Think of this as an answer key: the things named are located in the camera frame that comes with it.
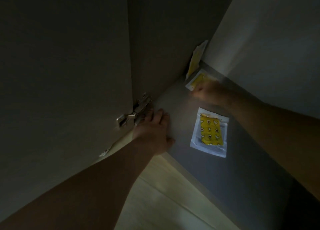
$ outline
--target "cabinet door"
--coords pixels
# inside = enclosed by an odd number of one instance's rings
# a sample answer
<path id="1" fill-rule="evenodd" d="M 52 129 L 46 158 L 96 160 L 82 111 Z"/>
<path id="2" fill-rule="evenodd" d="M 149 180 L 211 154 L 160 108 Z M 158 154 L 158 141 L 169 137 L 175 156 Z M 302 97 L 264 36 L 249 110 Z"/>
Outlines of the cabinet door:
<path id="1" fill-rule="evenodd" d="M 0 0 L 0 220 L 132 128 L 127 0 Z"/>

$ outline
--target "cabinet hinge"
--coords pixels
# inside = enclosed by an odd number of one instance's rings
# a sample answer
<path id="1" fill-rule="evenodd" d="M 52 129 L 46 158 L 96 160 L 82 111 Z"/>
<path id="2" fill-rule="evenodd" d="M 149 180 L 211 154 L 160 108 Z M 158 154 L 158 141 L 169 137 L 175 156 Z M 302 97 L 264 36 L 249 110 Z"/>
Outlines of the cabinet hinge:
<path id="1" fill-rule="evenodd" d="M 118 119 L 117 119 L 118 127 L 121 128 L 123 126 L 126 126 L 127 121 L 129 119 L 137 119 L 137 117 L 143 113 L 143 111 L 146 109 L 146 107 L 148 106 L 148 104 L 150 104 L 151 101 L 152 101 L 151 96 L 148 95 L 147 93 L 145 93 L 143 95 L 143 98 L 140 99 L 134 105 L 133 112 L 131 114 L 123 114 L 118 117 Z"/>

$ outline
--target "hand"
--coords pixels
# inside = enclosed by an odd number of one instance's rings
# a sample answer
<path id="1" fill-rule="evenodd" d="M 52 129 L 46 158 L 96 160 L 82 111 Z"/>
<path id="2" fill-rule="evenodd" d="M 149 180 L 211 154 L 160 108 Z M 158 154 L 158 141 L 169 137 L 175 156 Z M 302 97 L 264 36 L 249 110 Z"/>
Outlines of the hand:
<path id="1" fill-rule="evenodd" d="M 206 80 L 198 83 L 191 95 L 210 104 L 223 105 L 230 92 L 218 81 Z"/>
<path id="2" fill-rule="evenodd" d="M 147 112 L 144 120 L 134 128 L 132 140 L 140 139 L 154 155 L 164 153 L 170 148 L 175 140 L 167 138 L 170 116 L 164 114 L 163 109 L 158 110 L 153 116 L 153 109 Z"/>

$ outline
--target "forearm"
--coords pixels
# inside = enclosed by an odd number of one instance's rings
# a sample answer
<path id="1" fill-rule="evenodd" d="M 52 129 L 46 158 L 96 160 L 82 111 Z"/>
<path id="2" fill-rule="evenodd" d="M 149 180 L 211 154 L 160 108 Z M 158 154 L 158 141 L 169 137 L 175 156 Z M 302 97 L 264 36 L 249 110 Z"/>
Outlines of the forearm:
<path id="1" fill-rule="evenodd" d="M 0 224 L 1 229 L 113 229 L 153 153 L 136 139 L 74 175 Z"/>
<path id="2" fill-rule="evenodd" d="M 221 100 L 266 152 L 320 199 L 318 119 L 229 92 Z"/>

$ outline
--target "wooden floor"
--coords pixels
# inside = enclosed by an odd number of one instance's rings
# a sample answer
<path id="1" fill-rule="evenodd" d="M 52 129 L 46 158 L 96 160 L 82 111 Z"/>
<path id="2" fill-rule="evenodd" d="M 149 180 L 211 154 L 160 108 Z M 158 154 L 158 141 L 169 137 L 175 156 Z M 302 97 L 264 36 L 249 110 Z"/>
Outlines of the wooden floor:
<path id="1" fill-rule="evenodd" d="M 131 137 L 129 133 L 115 143 L 107 156 Z M 156 156 L 133 185 L 115 229 L 238 228 L 162 156 Z"/>

